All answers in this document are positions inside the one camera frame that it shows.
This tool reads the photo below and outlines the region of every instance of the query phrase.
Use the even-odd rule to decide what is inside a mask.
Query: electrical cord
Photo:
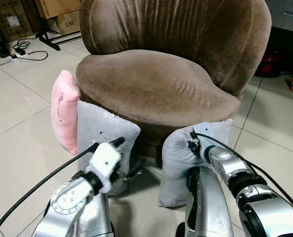
[[[37,37],[35,38],[27,38],[26,36],[26,31],[25,31],[25,38],[23,39],[19,39],[17,41],[17,43],[12,47],[16,53],[18,53],[19,55],[25,55],[26,52],[25,52],[25,49],[28,48],[28,46],[31,44],[31,42],[27,41],[27,40],[34,40],[34,39],[37,39]],[[11,58],[12,59],[15,59],[15,58],[19,58],[19,59],[25,59],[25,60],[31,60],[31,61],[42,61],[42,60],[45,60],[47,57],[48,57],[48,52],[47,51],[44,51],[44,50],[39,50],[39,51],[33,51],[33,52],[30,52],[30,53],[27,53],[27,55],[30,55],[30,54],[34,54],[34,53],[45,53],[46,55],[41,58],[41,59],[37,59],[37,58],[23,58],[23,57],[18,57],[17,55],[15,54],[11,54]]]
[[[83,155],[85,155],[88,152],[95,152],[98,143],[94,143],[92,146],[87,148],[84,152],[78,154],[76,157],[72,158],[68,162],[61,165],[59,168],[48,174],[43,180],[41,180],[37,185],[35,185],[32,189],[30,189],[25,195],[23,195],[0,219],[0,227],[4,223],[4,221],[9,217],[9,215],[24,201],[26,200],[31,194],[33,194],[38,188],[40,188],[45,182],[47,182],[50,178],[52,178],[55,174],[60,172],[62,169],[67,167],[69,164],[73,163],[74,161],[80,159]]]
[[[42,61],[42,60],[45,60],[45,59],[48,57],[48,52],[47,52],[47,51],[44,51],[44,50],[39,50],[39,51],[30,52],[30,53],[28,53],[27,55],[30,55],[30,54],[33,54],[33,53],[45,53],[46,56],[44,56],[44,57],[41,58],[41,59],[37,59],[37,58],[22,58],[22,57],[18,57],[16,54],[11,54],[10,57],[11,57],[12,59],[19,58],[19,59],[25,59],[25,60],[31,60],[31,61]]]
[[[208,135],[205,134],[201,134],[201,133],[194,133],[194,135],[196,136],[201,136],[201,137],[206,137],[220,145],[222,145],[223,147],[227,148],[228,150],[230,150],[231,152],[233,152],[238,158],[240,158],[242,161],[244,161],[247,165],[256,168],[257,170],[259,170],[260,172],[262,172],[276,187],[277,189],[287,198],[287,200],[290,202],[290,204],[293,206],[293,199],[291,198],[291,196],[289,196],[287,194],[287,192],[280,187],[280,185],[266,172],[264,171],[262,168],[258,167],[257,165],[253,164],[252,162],[244,159],[240,154],[238,154],[235,150],[233,150],[232,148],[230,148],[229,146],[227,146],[226,144],[218,141],[217,139],[210,137]]]

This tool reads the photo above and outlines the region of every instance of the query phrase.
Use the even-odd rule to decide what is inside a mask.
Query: gray cushion
[[[214,134],[214,138],[227,144],[231,132],[232,119],[222,122],[210,122],[208,124]],[[164,142],[159,206],[175,207],[185,205],[188,197],[186,181],[189,169],[200,165],[207,165],[188,146],[188,134],[192,131],[193,125],[177,129]],[[217,145],[207,138],[203,138],[200,141],[203,147]]]
[[[110,142],[118,137],[123,137],[125,142],[117,148],[122,153],[119,171],[125,175],[128,174],[131,149],[140,133],[140,128],[130,121],[83,101],[78,102],[77,112],[78,152],[83,152],[95,142]],[[80,159],[78,163],[80,170],[85,170],[91,157],[92,154],[88,153]],[[127,184],[118,179],[109,195],[118,195],[126,188]]]

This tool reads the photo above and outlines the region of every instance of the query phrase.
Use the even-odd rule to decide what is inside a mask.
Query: tiled floor
[[[27,51],[47,50],[47,60],[11,60],[0,66],[0,217],[33,185],[72,157],[52,131],[51,88],[61,70],[74,74],[88,52],[81,40],[61,48],[55,51],[33,40]],[[0,64],[8,61],[0,59]],[[283,83],[272,80],[252,78],[234,119],[229,144],[267,170],[293,197],[293,95],[285,91],[288,88]],[[2,225],[0,236],[31,236],[54,189],[76,170],[77,164],[70,165],[28,198]],[[161,169],[148,160],[148,168],[132,183],[128,195],[110,199],[117,237],[175,236],[176,226],[184,219],[184,207],[157,207],[160,179]],[[235,236],[243,237],[234,199],[228,190],[224,193]]]

